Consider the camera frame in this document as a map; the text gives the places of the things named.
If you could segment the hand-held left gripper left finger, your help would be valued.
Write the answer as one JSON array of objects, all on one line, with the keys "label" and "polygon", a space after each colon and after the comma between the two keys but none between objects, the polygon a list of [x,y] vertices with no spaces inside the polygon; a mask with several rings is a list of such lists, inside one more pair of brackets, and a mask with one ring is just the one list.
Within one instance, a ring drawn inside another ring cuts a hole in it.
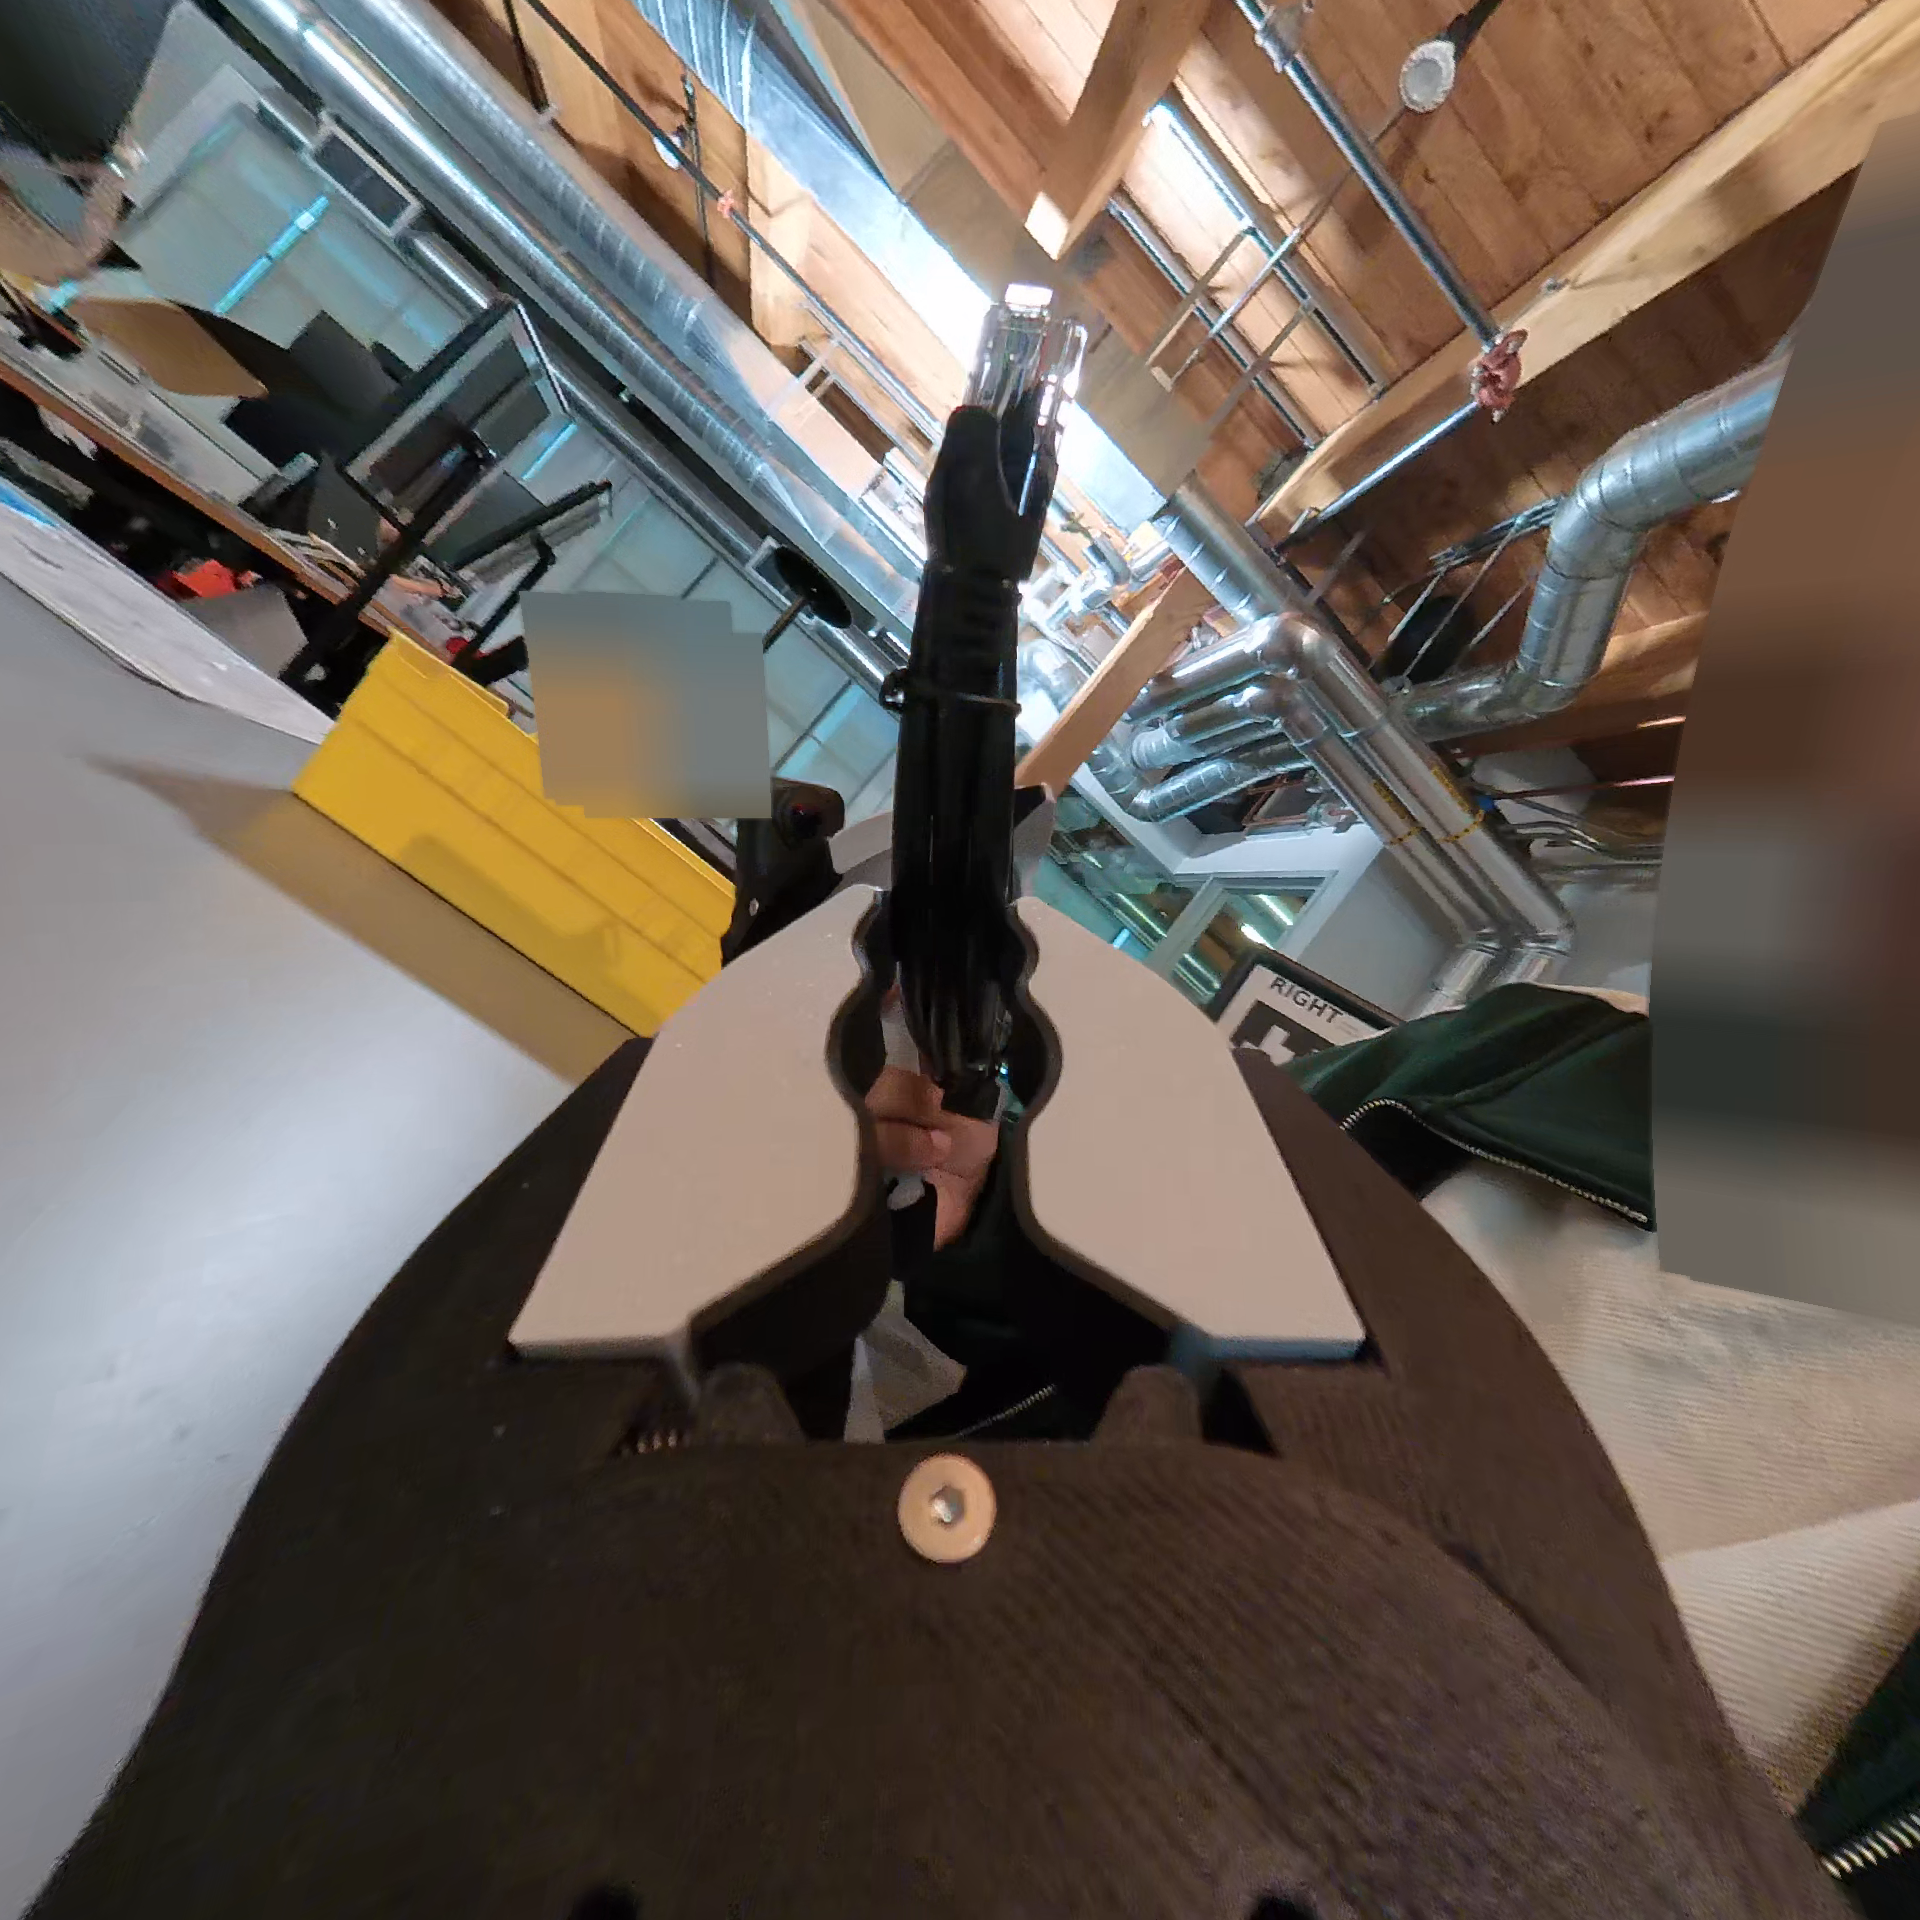
[{"label": "hand-held left gripper left finger", "polygon": [[656,1031],[509,1342],[527,1358],[699,1358],[855,1222],[858,1097],[829,1037],[867,982],[871,885],[720,968]]}]

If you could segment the brown cardboard piece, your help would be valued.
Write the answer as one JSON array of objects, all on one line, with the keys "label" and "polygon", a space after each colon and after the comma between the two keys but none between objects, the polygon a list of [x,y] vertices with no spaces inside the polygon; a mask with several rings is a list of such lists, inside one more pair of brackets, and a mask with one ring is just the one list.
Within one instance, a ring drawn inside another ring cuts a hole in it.
[{"label": "brown cardboard piece", "polygon": [[67,318],[173,394],[261,399],[284,350],[218,313],[170,302],[77,296]]}]

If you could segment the yellow plastic bin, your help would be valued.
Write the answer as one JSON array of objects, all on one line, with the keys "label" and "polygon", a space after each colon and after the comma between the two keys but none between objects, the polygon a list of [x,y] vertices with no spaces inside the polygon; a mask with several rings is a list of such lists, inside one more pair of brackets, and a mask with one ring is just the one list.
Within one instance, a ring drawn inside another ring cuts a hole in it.
[{"label": "yellow plastic bin", "polygon": [[720,971],[730,878],[659,824],[551,803],[506,702],[399,634],[295,798],[644,1039]]}]

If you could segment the round spiral metal duct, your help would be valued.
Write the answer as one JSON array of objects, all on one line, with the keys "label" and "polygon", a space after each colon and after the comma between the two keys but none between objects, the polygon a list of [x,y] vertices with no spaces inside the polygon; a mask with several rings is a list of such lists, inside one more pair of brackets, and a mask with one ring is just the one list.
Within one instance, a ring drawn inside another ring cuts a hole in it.
[{"label": "round spiral metal duct", "polygon": [[1403,727],[1469,739],[1570,708],[1597,680],[1644,543],[1664,524],[1736,496],[1761,464],[1791,332],[1753,370],[1692,394],[1597,459],[1549,524],[1519,655],[1400,700]]}]

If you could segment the sprinkler pipe with red valve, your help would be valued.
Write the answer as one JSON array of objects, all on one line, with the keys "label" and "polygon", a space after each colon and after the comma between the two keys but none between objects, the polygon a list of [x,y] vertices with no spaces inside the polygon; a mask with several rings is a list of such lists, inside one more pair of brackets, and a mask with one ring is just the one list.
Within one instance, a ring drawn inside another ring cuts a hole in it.
[{"label": "sprinkler pipe with red valve", "polygon": [[1483,302],[1474,293],[1452,254],[1440,249],[1428,220],[1413,209],[1403,188],[1383,164],[1380,144],[1407,115],[1424,117],[1451,104],[1465,48],[1487,29],[1502,5],[1469,5],[1438,32],[1420,40],[1398,71],[1398,108],[1380,135],[1364,135],[1335,100],[1328,82],[1319,79],[1304,53],[1307,19],[1313,5],[1236,5],[1261,56],[1284,74],[1284,82],[1309,108],[1313,121],[1328,135],[1345,169],[1364,188],[1369,200],[1383,216],[1387,229],[1416,257],[1428,282],[1440,290],[1452,318],[1480,345],[1475,372],[1469,376],[1474,405],[1502,419],[1506,401],[1490,399],[1506,382],[1506,365],[1519,358],[1526,332],[1502,330]]}]

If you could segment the large white paper sheet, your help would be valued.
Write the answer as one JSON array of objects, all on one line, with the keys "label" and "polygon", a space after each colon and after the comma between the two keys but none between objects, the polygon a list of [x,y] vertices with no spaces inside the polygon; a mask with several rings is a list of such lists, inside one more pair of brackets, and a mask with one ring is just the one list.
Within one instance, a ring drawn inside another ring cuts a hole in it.
[{"label": "large white paper sheet", "polygon": [[321,744],[334,727],[334,719],[233,655],[179,603],[12,492],[3,492],[3,577],[122,669],[191,705],[305,744]]}]

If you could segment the framed marker poster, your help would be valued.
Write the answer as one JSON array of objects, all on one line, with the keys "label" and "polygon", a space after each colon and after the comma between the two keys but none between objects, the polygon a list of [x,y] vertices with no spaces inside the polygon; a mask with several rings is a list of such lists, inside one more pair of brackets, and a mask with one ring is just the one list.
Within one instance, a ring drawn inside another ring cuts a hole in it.
[{"label": "framed marker poster", "polygon": [[1370,1041],[1400,1027],[1394,1012],[1271,948],[1242,953],[1212,996],[1208,1018],[1227,1045],[1249,1045],[1276,1065]]}]

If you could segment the long spiral metal duct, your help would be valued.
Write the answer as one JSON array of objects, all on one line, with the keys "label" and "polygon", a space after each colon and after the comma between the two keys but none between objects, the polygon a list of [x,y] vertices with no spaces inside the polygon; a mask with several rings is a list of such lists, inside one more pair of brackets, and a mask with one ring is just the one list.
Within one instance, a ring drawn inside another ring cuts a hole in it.
[{"label": "long spiral metal duct", "polygon": [[421,5],[227,5],[238,25],[890,634],[921,562],[877,464],[445,19]]}]

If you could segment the person's right hand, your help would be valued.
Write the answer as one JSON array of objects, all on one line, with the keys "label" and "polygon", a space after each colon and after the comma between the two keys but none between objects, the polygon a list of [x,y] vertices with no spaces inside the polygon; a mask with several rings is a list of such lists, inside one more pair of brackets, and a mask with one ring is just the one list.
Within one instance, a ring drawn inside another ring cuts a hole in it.
[{"label": "person's right hand", "polygon": [[982,1198],[1000,1127],[942,1107],[939,1089],[916,1069],[884,1065],[866,1090],[877,1164],[898,1178],[921,1178],[934,1198],[932,1248],[952,1248]]}]

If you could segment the wooden workbench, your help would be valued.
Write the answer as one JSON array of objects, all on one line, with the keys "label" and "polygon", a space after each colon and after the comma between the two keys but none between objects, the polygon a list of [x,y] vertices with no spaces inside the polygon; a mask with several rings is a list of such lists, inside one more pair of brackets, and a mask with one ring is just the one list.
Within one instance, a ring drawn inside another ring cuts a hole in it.
[{"label": "wooden workbench", "polygon": [[15,407],[31,405],[37,415],[55,419],[63,430],[86,441],[92,469],[77,474],[81,483],[125,483],[129,474],[139,477],[148,492],[166,496],[173,516],[196,516],[210,530],[218,526],[218,548],[244,548],[259,554],[269,573],[295,577],[305,590],[339,603],[362,584],[362,570],[344,562],[324,543],[305,543],[298,537],[273,532],[261,518],[243,514],[238,502],[210,492],[179,467],[157,459],[149,446],[128,434],[108,415],[67,399],[59,385],[46,382],[31,365],[3,362],[3,388]]}]

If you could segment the black monitor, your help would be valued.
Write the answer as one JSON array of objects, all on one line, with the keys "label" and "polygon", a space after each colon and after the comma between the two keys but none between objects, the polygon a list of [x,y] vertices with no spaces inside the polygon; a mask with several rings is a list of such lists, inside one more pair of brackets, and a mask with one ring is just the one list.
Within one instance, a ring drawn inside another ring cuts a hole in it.
[{"label": "black monitor", "polygon": [[430,532],[563,419],[568,401],[534,328],[515,302],[492,302],[372,407],[339,467],[391,530]]}]

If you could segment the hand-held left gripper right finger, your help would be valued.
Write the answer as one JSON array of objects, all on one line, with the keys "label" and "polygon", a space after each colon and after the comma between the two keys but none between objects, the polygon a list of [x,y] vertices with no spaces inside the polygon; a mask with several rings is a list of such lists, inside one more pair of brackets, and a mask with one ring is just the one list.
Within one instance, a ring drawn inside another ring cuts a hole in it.
[{"label": "hand-held left gripper right finger", "polygon": [[1363,1318],[1220,1031],[1058,907],[1016,900],[1038,1090],[1030,1238],[1180,1363],[1345,1363]]}]

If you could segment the diagonal wooden brace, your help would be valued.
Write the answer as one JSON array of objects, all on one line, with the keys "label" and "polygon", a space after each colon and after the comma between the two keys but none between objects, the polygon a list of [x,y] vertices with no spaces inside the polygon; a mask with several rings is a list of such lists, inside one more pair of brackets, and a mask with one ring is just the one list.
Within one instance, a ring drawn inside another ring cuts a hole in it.
[{"label": "diagonal wooden brace", "polygon": [[1038,787],[1049,798],[1061,798],[1068,780],[1120,726],[1146,684],[1176,660],[1212,608],[1216,590],[1187,566],[1180,566],[1159,597],[1133,617],[1126,634],[1041,731],[1038,744],[1023,754],[1016,787]]}]

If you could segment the dark green zip jacket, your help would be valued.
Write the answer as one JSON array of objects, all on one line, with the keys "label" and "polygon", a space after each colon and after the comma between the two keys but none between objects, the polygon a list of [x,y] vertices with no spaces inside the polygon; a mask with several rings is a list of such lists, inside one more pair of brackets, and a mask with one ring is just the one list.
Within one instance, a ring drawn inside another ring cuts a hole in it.
[{"label": "dark green zip jacket", "polygon": [[896,1687],[813,1813],[752,1765],[739,1820],[807,1857],[789,1916],[1918,1916],[1918,1694],[1875,1687],[1784,1806],[1692,1650],[1567,1380],[1424,1210],[1490,1164],[1652,1235],[1652,1027],[1502,985],[1273,1065],[1227,1050],[1363,1318],[1345,1363],[1187,1363],[1023,1226],[1018,1121],[969,1222],[966,1322],[1023,1329],[1000,1415],[902,1461],[770,1461]]}]

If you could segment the cluster of silver pipes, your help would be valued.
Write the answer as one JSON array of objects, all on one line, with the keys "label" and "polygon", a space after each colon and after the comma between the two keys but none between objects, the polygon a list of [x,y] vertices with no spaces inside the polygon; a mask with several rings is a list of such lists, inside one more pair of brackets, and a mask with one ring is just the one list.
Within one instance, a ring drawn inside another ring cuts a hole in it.
[{"label": "cluster of silver pipes", "polygon": [[1307,769],[1456,931],[1428,1012],[1461,1010],[1498,985],[1537,985],[1562,971],[1573,939],[1562,897],[1315,620],[1266,615],[1203,649],[1180,680],[1203,700],[1126,742],[1133,770],[1163,770],[1163,780],[1120,799],[1133,819],[1182,819]]}]

